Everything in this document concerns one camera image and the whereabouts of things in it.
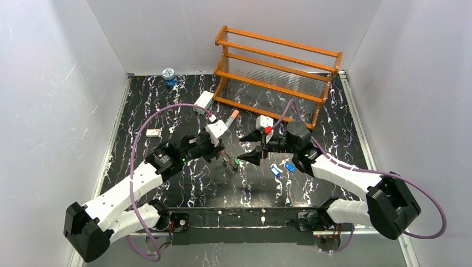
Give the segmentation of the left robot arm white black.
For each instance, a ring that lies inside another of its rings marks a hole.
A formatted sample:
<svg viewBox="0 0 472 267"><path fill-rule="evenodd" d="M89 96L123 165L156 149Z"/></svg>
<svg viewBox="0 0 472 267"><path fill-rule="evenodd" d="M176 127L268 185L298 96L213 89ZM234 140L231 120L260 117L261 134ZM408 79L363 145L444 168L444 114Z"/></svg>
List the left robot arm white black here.
<svg viewBox="0 0 472 267"><path fill-rule="evenodd" d="M187 161L202 157L211 162L223 149L222 139L206 131L184 136L180 145L160 143L114 187L83 205L67 207L65 238L85 262L98 259L112 242L142 229L135 212L128 210L132 201L181 172Z"/></svg>

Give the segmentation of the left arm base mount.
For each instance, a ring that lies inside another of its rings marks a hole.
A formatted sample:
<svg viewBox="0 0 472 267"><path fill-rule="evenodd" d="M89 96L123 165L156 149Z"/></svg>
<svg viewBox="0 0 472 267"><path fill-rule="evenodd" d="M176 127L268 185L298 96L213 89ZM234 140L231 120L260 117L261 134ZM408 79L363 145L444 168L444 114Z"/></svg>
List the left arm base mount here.
<svg viewBox="0 0 472 267"><path fill-rule="evenodd" d="M167 233L186 233L189 231L190 216L186 212L171 212L158 218L151 228Z"/></svg>

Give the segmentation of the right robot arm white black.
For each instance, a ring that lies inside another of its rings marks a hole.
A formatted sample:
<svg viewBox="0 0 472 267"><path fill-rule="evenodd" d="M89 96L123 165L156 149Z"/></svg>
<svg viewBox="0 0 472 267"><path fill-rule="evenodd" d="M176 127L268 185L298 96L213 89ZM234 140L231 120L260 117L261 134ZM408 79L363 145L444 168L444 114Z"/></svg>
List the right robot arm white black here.
<svg viewBox="0 0 472 267"><path fill-rule="evenodd" d="M271 126L256 128L241 137L241 142L258 145L238 159L258 166L269 153L289 153L298 171L329 181L358 197L358 200L333 197L311 215L298 219L298 223L325 229L337 224L359 224L373 227L384 237L395 240L421 214L406 182L391 173L369 173L323 154L313 144L312 134L303 122L289 122L283 135L271 135L269 130Z"/></svg>

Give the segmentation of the aluminium rail frame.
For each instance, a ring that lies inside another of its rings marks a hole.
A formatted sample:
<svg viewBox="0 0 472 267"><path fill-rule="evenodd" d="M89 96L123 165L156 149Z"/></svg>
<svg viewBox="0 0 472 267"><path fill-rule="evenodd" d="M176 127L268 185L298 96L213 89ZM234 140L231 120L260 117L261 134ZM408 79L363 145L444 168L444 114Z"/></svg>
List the aluminium rail frame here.
<svg viewBox="0 0 472 267"><path fill-rule="evenodd" d="M204 109L207 118L212 113ZM312 136L312 142L318 148L321 149L323 154L328 154ZM137 169L137 166L132 166L130 172ZM365 170L369 173L374 174L388 174L391 173L396 179L400 179L406 182L407 187L410 189L411 182L406 180L404 177L399 176L393 172L381 172L374 170ZM293 227L290 224L290 219L295 219L299 212L311 212L316 211L317 208L307 209L278 209L276 212L270 212L266 209L171 209L167 207L163 202L159 200L151 200L143 206L137 206L136 201L132 201L132 205L128 208L130 211L134 211L137 218L139 219L142 229L146 231L148 235L152 235L153 229L151 224L156 223L158 218L171 212L186 212L190 216L190 227L189 228L202 228L202 229L265 229L265 228L287 228Z"/></svg>

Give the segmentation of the blue jar with lid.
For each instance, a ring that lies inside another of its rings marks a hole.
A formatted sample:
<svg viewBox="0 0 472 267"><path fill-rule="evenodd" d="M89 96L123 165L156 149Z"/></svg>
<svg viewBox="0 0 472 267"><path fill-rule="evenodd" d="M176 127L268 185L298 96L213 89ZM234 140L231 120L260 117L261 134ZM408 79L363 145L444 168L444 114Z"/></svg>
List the blue jar with lid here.
<svg viewBox="0 0 472 267"><path fill-rule="evenodd" d="M162 78L168 87L174 87L177 84L176 73L172 68L164 69L162 71Z"/></svg>

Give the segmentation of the orange capped tube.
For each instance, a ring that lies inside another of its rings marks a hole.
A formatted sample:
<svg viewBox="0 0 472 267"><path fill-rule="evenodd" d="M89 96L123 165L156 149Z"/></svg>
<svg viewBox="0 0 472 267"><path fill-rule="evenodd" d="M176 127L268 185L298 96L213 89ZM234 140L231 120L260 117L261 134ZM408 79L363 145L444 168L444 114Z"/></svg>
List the orange capped tube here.
<svg viewBox="0 0 472 267"><path fill-rule="evenodd" d="M228 119L225 122L225 125L227 128L230 128L231 124L234 122L234 120L237 118L238 115L239 115L238 110L234 110L232 112L232 114L228 117Z"/></svg>

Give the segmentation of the metal key organizer ring red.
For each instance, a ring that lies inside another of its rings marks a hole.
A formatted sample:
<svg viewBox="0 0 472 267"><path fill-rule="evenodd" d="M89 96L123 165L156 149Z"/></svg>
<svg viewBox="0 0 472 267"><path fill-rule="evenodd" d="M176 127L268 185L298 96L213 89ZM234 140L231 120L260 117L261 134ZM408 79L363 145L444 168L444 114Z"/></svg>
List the metal key organizer ring red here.
<svg viewBox="0 0 472 267"><path fill-rule="evenodd" d="M231 157L225 150L221 150L219 155L223 158L223 165L226 166L232 173L237 173L240 164L237 166L234 163L236 158Z"/></svg>

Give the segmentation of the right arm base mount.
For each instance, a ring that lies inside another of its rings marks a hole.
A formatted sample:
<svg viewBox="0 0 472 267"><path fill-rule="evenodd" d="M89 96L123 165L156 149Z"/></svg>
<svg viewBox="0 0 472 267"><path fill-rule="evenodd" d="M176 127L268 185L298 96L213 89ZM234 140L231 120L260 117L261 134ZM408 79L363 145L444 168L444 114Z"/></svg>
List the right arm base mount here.
<svg viewBox="0 0 472 267"><path fill-rule="evenodd" d="M317 211L299 212L289 222L300 232L311 232L315 246L321 251L334 252L341 248L343 226L332 222L327 215L320 215Z"/></svg>

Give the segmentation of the small white card box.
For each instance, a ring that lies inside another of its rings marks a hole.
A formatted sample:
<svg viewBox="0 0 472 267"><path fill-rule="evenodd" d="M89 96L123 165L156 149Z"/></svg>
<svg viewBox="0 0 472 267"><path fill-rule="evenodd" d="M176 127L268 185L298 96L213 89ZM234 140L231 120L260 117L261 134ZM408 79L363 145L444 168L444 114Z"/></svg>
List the small white card box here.
<svg viewBox="0 0 472 267"><path fill-rule="evenodd" d="M161 129L147 129L146 137L161 137Z"/></svg>

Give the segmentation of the orange wooden shelf rack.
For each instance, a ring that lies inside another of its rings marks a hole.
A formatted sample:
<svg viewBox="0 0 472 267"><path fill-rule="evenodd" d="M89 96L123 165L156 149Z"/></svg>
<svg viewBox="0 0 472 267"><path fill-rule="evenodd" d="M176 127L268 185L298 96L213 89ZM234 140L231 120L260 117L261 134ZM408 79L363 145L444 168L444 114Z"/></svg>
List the orange wooden shelf rack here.
<svg viewBox="0 0 472 267"><path fill-rule="evenodd" d="M230 81L283 93L315 104L313 119L307 123L310 130L314 129L321 107L326 103L331 82L341 69L342 52L226 25L219 30L214 43L222 48L221 57L214 69L214 74L220 77L214 101L289 122L291 118L287 115L237 103L222 96Z"/></svg>

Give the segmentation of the white red box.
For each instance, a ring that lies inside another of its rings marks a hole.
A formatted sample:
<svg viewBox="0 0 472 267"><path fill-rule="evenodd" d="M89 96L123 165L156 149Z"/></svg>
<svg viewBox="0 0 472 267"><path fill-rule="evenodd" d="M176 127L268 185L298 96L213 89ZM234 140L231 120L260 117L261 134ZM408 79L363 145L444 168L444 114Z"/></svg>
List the white red box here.
<svg viewBox="0 0 472 267"><path fill-rule="evenodd" d="M213 97L214 97L214 93L209 92L209 91L203 91L201 95L199 96L199 98L196 100L194 105L204 108L206 110L209 110L210 106L213 103ZM193 107L193 111L201 115L206 114L204 110L200 108L196 108L196 107Z"/></svg>

